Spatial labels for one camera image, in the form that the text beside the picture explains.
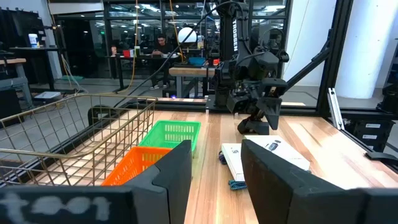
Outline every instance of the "red cup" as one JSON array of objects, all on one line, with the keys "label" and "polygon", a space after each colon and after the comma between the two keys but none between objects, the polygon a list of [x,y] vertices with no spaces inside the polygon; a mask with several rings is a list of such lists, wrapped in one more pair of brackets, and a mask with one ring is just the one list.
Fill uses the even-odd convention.
[{"label": "red cup", "polygon": [[130,50],[123,50],[124,57],[130,57]]}]

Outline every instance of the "white cable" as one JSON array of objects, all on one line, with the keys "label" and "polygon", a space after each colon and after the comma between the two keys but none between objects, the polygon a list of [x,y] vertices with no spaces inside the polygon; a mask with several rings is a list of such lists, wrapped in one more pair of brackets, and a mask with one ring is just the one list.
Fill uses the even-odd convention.
[{"label": "white cable", "polygon": [[62,61],[65,63],[65,68],[67,69],[67,73],[70,75],[71,79],[76,83],[77,87],[78,87],[78,91],[83,90],[85,93],[88,93],[88,90],[86,90],[85,88],[83,88],[82,86],[79,85],[79,83],[77,82],[77,80],[75,79],[75,77],[72,75],[71,71],[70,71],[70,67],[68,62],[65,60],[65,58],[63,57],[63,55],[61,54],[61,58]]}]

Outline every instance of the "white cardboard box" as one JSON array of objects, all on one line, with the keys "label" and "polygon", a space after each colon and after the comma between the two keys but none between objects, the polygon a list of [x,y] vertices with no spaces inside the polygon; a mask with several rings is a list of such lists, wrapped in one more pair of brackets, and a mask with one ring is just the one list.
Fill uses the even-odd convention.
[{"label": "white cardboard box", "polygon": [[[252,140],[254,143],[264,149],[273,152],[275,155],[285,159],[286,161],[296,165],[303,170],[310,169],[310,162],[306,160],[292,146],[285,142],[280,136],[259,136],[247,135],[245,139]],[[224,143],[221,145],[224,157],[235,181],[244,181],[242,160],[241,160],[241,144],[240,143]]]}]

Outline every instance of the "man sitting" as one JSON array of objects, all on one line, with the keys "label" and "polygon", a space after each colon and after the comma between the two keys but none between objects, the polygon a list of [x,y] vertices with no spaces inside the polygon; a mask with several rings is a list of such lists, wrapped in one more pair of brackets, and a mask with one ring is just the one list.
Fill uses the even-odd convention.
[{"label": "man sitting", "polygon": [[[165,34],[159,34],[157,36],[157,49],[155,49],[152,52],[152,55],[164,55],[171,53],[173,51],[171,45],[166,43],[166,35]],[[152,63],[152,66],[150,67],[150,74],[153,74],[156,72],[164,63],[163,60],[154,60]],[[169,68],[170,68],[170,63],[166,62],[166,64],[163,66],[163,88],[167,88],[167,82],[168,82],[168,77],[169,77]],[[158,89],[159,86],[157,85],[157,79],[156,75],[152,77],[152,86],[149,88],[150,90],[155,90]]]}]

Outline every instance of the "black robotic arm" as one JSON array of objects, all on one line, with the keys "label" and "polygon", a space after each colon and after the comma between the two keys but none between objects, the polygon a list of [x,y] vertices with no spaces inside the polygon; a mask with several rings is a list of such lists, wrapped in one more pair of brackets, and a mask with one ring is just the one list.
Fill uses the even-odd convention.
[{"label": "black robotic arm", "polygon": [[[258,44],[253,52],[248,47],[248,5],[224,5],[218,8],[220,15],[220,58],[213,82],[215,84],[215,106],[227,107],[232,113],[247,113],[238,126],[240,133],[250,130],[268,134],[269,126],[277,129],[279,111],[287,84],[272,78],[279,62],[288,62],[284,50]],[[261,119],[266,117],[268,123]]]}]

